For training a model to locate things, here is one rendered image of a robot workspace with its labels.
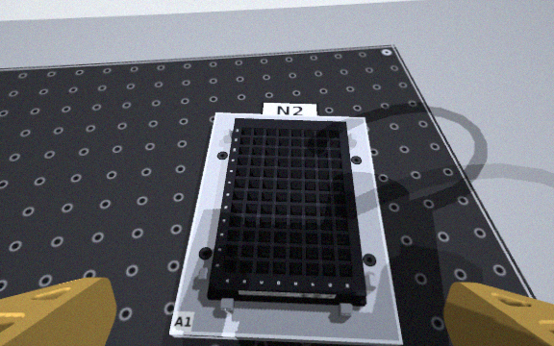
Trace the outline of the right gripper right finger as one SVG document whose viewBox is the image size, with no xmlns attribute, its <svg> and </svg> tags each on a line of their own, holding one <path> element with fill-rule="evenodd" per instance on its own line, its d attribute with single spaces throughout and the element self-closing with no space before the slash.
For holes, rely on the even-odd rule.
<svg viewBox="0 0 554 346">
<path fill-rule="evenodd" d="M 456 282 L 443 309 L 453 346 L 554 346 L 554 304 Z"/>
</svg>

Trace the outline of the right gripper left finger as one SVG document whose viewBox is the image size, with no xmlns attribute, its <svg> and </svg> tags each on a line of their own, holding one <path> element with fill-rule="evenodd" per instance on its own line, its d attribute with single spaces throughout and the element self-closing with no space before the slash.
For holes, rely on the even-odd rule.
<svg viewBox="0 0 554 346">
<path fill-rule="evenodd" d="M 116 315 L 108 278 L 0 299 L 0 346 L 105 346 Z"/>
</svg>

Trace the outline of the white n2 sign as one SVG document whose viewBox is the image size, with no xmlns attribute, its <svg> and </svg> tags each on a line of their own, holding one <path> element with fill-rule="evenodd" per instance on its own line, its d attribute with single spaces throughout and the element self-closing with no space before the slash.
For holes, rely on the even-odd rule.
<svg viewBox="0 0 554 346">
<path fill-rule="evenodd" d="M 318 103 L 262 101 L 261 114 L 319 116 Z"/>
</svg>

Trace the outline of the black well plate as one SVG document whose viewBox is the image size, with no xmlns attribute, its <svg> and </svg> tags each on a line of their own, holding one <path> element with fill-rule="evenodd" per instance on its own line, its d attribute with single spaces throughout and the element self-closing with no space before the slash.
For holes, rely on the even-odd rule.
<svg viewBox="0 0 554 346">
<path fill-rule="evenodd" d="M 207 298 L 366 305 L 346 121 L 235 118 Z"/>
</svg>

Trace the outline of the black perforated breadboard plate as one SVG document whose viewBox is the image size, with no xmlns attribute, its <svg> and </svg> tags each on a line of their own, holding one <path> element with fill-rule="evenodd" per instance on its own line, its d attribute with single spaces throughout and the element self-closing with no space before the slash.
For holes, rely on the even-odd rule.
<svg viewBox="0 0 554 346">
<path fill-rule="evenodd" d="M 403 345 L 453 346 L 453 283 L 537 299 L 395 45 L 0 68 L 0 299 L 108 278 L 105 346 L 169 334 L 216 112 L 365 117 Z"/>
</svg>

